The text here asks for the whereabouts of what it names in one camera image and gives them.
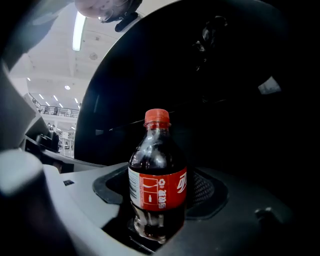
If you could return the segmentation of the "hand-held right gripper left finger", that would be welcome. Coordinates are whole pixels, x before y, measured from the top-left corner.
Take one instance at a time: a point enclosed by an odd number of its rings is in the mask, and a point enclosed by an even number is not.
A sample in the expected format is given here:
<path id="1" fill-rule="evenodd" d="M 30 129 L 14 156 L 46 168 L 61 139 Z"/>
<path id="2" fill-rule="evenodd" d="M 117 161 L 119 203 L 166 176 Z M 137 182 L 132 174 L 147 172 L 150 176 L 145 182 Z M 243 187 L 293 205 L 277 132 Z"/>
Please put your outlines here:
<path id="1" fill-rule="evenodd" d="M 44 166 L 46 183 L 54 208 L 63 222 L 78 256 L 140 256 L 102 230 L 116 217 L 119 206 L 107 204 L 93 191 L 93 182 L 125 163 L 60 174 Z"/>

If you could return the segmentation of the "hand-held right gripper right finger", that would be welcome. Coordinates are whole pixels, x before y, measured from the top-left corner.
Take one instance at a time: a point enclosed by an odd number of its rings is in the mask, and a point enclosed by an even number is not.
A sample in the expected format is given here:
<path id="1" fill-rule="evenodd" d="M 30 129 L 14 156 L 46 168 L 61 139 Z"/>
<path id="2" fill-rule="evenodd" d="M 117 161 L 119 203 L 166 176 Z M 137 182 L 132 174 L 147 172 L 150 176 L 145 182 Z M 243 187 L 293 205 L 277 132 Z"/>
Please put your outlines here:
<path id="1" fill-rule="evenodd" d="M 207 220 L 187 220 L 159 256 L 290 256 L 293 213 L 265 188 L 214 169 L 199 171 L 228 188 L 228 202 Z"/>

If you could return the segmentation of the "red-capped cola bottle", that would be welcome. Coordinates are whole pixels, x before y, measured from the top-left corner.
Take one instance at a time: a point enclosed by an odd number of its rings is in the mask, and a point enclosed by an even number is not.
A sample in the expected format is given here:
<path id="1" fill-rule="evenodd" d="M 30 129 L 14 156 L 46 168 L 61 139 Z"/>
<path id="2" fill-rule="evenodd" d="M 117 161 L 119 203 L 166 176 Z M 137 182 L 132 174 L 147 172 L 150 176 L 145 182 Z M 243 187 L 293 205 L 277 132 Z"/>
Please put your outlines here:
<path id="1" fill-rule="evenodd" d="M 145 135 L 128 163 L 134 228 L 143 238 L 164 244 L 184 224 L 187 161 L 170 135 L 169 113 L 145 113 Z"/>

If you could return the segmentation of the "black cabinet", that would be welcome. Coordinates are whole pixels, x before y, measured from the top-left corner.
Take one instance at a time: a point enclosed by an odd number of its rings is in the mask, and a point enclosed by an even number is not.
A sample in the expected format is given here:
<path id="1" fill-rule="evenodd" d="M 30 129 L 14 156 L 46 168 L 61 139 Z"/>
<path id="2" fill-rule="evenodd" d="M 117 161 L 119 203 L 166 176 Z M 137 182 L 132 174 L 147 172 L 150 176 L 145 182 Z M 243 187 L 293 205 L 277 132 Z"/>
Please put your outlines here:
<path id="1" fill-rule="evenodd" d="M 127 162 L 159 108 L 189 165 L 315 191 L 319 34 L 320 0 L 180 0 L 152 12 L 95 71 L 76 159 Z"/>

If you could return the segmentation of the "black balcony railing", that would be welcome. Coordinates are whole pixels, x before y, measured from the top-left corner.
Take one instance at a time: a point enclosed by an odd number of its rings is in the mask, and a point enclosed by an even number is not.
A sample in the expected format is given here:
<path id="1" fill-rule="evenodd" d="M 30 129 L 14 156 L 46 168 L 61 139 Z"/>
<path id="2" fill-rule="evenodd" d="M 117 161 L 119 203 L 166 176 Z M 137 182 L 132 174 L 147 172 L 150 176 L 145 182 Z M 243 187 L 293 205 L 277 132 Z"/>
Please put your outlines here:
<path id="1" fill-rule="evenodd" d="M 32 103 L 40 114 L 77 118 L 81 109 L 81 102 L 68 97 L 57 97 L 41 93 L 28 93 Z"/>

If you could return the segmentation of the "long ceiling light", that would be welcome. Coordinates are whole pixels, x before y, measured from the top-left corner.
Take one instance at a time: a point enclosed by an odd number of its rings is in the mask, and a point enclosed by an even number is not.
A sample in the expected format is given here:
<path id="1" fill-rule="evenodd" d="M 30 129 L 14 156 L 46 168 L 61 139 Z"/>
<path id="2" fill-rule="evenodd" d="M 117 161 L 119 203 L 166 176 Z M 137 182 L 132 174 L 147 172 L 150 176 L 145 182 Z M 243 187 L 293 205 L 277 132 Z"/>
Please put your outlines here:
<path id="1" fill-rule="evenodd" d="M 73 28 L 72 50 L 79 52 L 81 49 L 83 30 L 86 22 L 86 17 L 80 12 L 77 12 Z"/>

